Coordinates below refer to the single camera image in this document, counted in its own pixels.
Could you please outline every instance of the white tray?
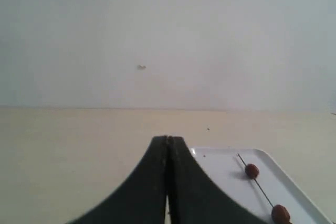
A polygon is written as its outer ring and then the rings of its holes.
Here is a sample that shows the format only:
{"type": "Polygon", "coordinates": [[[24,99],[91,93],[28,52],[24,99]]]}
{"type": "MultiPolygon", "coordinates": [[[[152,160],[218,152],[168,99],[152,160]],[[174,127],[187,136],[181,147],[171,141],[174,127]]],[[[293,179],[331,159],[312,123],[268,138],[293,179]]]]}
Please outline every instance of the white tray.
{"type": "Polygon", "coordinates": [[[273,224],[272,206],[255,181],[245,175],[238,153],[246,164],[259,168],[260,186],[273,205],[287,208],[293,224],[332,224],[267,153],[256,149],[204,147],[191,148],[191,153],[221,190],[267,223],[273,224]]]}

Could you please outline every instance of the table surface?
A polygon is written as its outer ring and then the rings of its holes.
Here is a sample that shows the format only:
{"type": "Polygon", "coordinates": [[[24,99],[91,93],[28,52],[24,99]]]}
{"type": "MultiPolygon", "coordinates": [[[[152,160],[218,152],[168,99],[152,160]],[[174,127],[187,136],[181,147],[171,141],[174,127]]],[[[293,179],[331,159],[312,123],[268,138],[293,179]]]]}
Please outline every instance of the table surface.
{"type": "Polygon", "coordinates": [[[152,136],[268,152],[336,220],[336,115],[0,108],[0,223],[65,223],[137,165],[152,136]]]}

